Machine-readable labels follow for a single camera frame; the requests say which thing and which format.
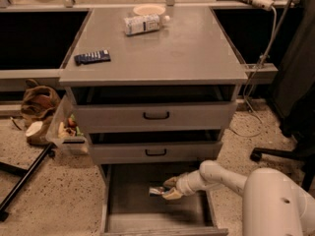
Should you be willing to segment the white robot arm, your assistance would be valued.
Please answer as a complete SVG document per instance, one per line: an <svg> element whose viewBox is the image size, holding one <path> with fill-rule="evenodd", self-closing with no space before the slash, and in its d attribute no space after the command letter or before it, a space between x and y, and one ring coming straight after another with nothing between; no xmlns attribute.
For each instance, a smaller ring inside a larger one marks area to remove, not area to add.
<svg viewBox="0 0 315 236"><path fill-rule="evenodd" d="M243 236L306 236L315 231L315 199L280 171L258 168L244 176L206 160L164 181L167 200L224 185L242 197Z"/></svg>

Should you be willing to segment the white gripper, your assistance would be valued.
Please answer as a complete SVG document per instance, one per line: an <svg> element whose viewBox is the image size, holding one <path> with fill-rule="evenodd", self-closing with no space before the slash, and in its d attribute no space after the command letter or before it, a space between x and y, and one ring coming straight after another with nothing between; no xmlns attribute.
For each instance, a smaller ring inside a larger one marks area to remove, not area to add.
<svg viewBox="0 0 315 236"><path fill-rule="evenodd" d="M204 191L206 182L198 170L186 172L181 175L171 177L163 182L163 186L169 191L162 194L166 200L178 200L183 196L191 196L198 191Z"/></svg>

